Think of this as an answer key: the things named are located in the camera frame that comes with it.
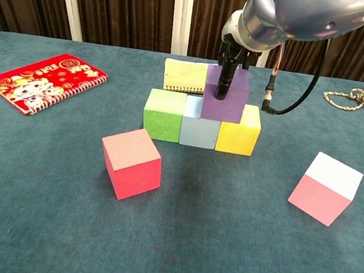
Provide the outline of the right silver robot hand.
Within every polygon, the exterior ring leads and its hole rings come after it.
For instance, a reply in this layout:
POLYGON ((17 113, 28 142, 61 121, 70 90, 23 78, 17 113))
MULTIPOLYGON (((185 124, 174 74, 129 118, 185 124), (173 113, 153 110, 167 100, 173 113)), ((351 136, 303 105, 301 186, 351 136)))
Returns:
POLYGON ((226 98, 238 65, 242 64, 242 69, 248 70, 251 61, 262 54, 262 52, 250 50, 244 46, 239 32, 239 26, 242 24, 241 19, 242 11, 236 10, 222 28, 222 41, 218 54, 218 65, 222 67, 222 71, 215 93, 215 98, 220 101, 226 98))

